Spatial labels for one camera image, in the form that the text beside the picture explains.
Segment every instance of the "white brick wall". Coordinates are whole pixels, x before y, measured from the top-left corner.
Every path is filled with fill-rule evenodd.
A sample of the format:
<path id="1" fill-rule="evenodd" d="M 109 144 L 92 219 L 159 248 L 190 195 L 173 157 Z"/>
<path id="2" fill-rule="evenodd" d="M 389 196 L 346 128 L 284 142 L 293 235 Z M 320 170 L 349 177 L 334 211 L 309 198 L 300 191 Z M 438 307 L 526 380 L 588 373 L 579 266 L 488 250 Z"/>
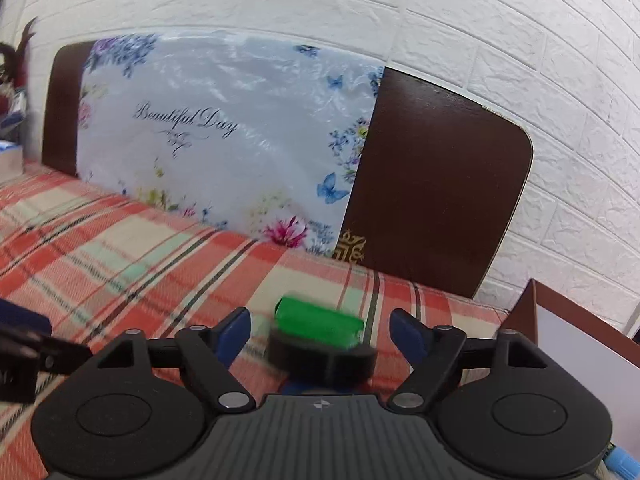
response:
<path id="1" fill-rule="evenodd" d="M 231 27 L 333 44 L 529 132 L 529 181 L 478 299 L 509 307 L 535 277 L 617 328 L 640 301 L 640 0 L 4 0 L 0 39 L 33 16 L 31 155 L 65 43 Z"/>

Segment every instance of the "blue butterfly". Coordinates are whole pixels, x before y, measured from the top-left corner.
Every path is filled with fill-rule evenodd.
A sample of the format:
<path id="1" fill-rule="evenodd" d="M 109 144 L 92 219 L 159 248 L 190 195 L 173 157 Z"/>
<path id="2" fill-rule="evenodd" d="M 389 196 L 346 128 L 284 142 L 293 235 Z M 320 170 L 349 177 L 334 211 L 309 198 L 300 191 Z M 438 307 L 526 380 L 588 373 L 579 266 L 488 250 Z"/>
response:
<path id="1" fill-rule="evenodd" d="M 311 45 L 296 45 L 295 47 L 293 47 L 293 49 L 300 54 L 304 54 L 305 56 L 310 57 L 311 59 L 315 59 L 316 57 L 318 57 L 318 52 L 320 52 L 320 49 L 318 47 Z"/>
<path id="2" fill-rule="evenodd" d="M 331 76 L 326 77 L 326 81 L 329 83 L 329 88 L 331 90 L 337 90 L 338 88 L 342 88 L 342 74 L 340 74 L 337 78 L 333 79 Z"/>
<path id="3" fill-rule="evenodd" d="M 322 184 L 318 184 L 318 196 L 325 204 L 338 202 L 349 194 L 345 189 L 335 189 L 335 173 L 329 173 Z"/>

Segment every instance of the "pink flower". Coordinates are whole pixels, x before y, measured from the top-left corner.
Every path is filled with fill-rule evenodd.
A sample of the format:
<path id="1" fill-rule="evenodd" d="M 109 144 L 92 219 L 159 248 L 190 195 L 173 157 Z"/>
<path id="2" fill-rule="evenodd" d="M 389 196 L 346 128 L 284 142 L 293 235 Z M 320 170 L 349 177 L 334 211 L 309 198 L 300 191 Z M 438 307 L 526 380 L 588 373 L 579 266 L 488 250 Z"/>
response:
<path id="1" fill-rule="evenodd" d="M 306 238 L 306 225 L 302 231 L 300 228 L 304 224 L 293 216 L 287 223 L 286 220 L 276 220 L 272 225 L 264 229 L 272 242 L 285 247 L 300 247 L 302 241 Z"/>
<path id="2" fill-rule="evenodd" d="M 89 127 L 90 120 L 91 106 L 85 101 L 80 101 L 80 107 L 78 108 L 78 123 L 81 128 L 86 130 Z"/>

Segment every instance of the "tissue box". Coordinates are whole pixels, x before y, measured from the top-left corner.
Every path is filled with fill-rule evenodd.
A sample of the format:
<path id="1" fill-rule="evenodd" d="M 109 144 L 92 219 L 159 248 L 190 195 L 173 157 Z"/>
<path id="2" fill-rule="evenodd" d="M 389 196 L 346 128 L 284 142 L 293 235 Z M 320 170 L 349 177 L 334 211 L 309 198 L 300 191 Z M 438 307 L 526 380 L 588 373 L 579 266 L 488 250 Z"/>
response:
<path id="1" fill-rule="evenodd" d="M 0 184 L 22 174 L 22 146 L 0 140 Z"/>

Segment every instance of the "plaid tablecloth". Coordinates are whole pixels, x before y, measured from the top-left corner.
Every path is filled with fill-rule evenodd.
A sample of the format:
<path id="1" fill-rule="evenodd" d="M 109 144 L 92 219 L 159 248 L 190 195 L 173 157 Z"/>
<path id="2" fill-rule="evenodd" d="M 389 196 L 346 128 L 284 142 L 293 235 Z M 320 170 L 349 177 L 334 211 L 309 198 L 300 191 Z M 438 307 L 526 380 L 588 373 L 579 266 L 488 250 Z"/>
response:
<path id="1" fill-rule="evenodd" d="M 283 380 L 263 354 L 285 294 L 366 320 L 364 338 L 379 352 L 371 386 L 383 393 L 409 372 L 389 337 L 394 308 L 474 337 L 491 337 L 506 316 L 374 270 L 215 231 L 36 164 L 0 187 L 0 240 L 0 296 L 45 314 L 55 335 L 94 351 L 127 328 L 166 337 L 248 307 L 252 338 L 231 371 L 258 400 Z M 38 400 L 61 380 L 41 374 Z M 31 441 L 32 412 L 33 406 L 0 404 L 4 480 L 46 475 Z"/>

